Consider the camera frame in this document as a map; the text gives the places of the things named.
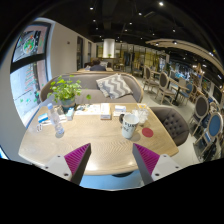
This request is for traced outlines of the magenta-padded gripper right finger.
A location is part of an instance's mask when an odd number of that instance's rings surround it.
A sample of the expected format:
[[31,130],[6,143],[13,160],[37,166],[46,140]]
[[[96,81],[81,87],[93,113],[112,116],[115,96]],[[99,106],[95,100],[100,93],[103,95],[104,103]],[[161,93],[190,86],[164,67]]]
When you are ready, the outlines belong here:
[[132,153],[145,185],[181,169],[181,166],[167,154],[158,155],[136,143],[133,144]]

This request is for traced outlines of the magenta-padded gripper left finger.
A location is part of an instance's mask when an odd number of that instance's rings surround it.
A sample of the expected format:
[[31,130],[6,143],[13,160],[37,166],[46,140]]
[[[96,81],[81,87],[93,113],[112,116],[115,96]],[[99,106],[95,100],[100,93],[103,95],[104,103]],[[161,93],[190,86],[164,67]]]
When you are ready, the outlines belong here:
[[90,155],[91,144],[88,143],[66,155],[54,156],[42,169],[79,185]]

